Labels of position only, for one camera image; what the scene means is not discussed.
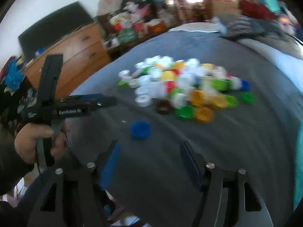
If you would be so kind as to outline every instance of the dark blue bottle cap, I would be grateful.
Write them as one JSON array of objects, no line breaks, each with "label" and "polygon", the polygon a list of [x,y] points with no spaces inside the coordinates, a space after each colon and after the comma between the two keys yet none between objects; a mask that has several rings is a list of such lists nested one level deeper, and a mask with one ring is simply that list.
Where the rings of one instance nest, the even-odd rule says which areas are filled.
[{"label": "dark blue bottle cap", "polygon": [[145,121],[135,122],[131,126],[130,131],[131,131],[131,135],[134,138],[138,138],[138,139],[146,139],[151,135],[150,124]]},{"label": "dark blue bottle cap", "polygon": [[250,90],[250,83],[245,81],[245,80],[241,80],[242,83],[242,87],[241,87],[241,91],[249,91]]}]

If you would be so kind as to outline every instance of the black tv screen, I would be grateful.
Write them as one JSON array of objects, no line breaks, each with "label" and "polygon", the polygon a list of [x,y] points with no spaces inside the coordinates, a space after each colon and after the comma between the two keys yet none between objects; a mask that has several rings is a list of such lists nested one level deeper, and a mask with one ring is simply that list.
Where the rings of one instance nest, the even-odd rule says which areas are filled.
[{"label": "black tv screen", "polygon": [[48,48],[78,28],[93,23],[80,3],[69,4],[39,20],[19,37],[23,58],[29,62],[39,48]]}]

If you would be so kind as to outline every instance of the screw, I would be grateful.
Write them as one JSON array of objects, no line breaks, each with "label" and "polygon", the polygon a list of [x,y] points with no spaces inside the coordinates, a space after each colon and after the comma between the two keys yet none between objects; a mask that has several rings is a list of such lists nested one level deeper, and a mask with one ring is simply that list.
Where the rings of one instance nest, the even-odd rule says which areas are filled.
[{"label": "screw", "polygon": [[87,168],[94,168],[95,167],[95,163],[94,162],[89,162],[87,163]]},{"label": "screw", "polygon": [[213,169],[213,168],[215,168],[215,164],[214,163],[207,163],[206,167],[209,168],[209,169]]},{"label": "screw", "polygon": [[246,170],[243,168],[239,169],[238,172],[242,175],[246,174]]},{"label": "screw", "polygon": [[56,174],[61,174],[63,172],[63,169],[62,168],[58,168],[57,170],[56,170]]}]

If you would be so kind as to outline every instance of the bed sheet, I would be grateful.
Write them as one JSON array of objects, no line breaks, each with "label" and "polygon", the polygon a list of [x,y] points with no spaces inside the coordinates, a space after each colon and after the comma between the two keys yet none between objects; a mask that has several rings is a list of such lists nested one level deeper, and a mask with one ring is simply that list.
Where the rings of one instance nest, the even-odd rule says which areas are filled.
[{"label": "bed sheet", "polygon": [[[137,107],[134,91],[118,88],[118,73],[145,58],[168,55],[197,58],[223,66],[228,74],[251,82],[253,105],[215,112],[210,124],[161,116],[154,106]],[[274,226],[292,213],[295,144],[300,121],[296,105],[303,98],[293,83],[261,55],[217,33],[173,31],[155,37],[105,66],[72,94],[104,93],[119,99],[116,107],[74,118],[71,148],[84,165],[107,150],[113,139],[122,145],[109,192],[152,226],[191,226],[201,193],[191,185],[179,145],[189,140],[205,159],[227,170],[245,168],[262,195]],[[239,97],[239,92],[231,93]],[[151,137],[138,141],[129,127],[151,124]]]}]

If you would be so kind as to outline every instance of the human hand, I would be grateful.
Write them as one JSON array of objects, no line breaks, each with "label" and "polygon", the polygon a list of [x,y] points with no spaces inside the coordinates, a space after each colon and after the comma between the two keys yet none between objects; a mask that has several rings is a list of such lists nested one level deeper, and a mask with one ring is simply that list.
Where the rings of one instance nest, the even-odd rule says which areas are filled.
[{"label": "human hand", "polygon": [[[68,132],[66,125],[62,128],[63,132]],[[51,155],[57,159],[63,154],[66,147],[66,135],[61,132],[53,141]],[[35,148],[37,138],[51,138],[54,131],[48,125],[26,124],[15,138],[15,150],[17,154],[28,164],[36,162]]]}]

